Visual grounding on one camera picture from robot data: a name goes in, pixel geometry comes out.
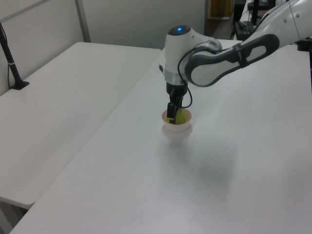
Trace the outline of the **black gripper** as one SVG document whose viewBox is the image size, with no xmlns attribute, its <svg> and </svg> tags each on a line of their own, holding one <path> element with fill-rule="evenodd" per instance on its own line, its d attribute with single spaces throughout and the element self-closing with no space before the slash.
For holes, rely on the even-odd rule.
<svg viewBox="0 0 312 234">
<path fill-rule="evenodd" d="M 187 85 L 172 85 L 166 83 L 166 92 L 169 95 L 170 102 L 167 105 L 167 122 L 176 123 L 176 107 L 182 107 L 183 97 L 187 93 Z"/>
</svg>

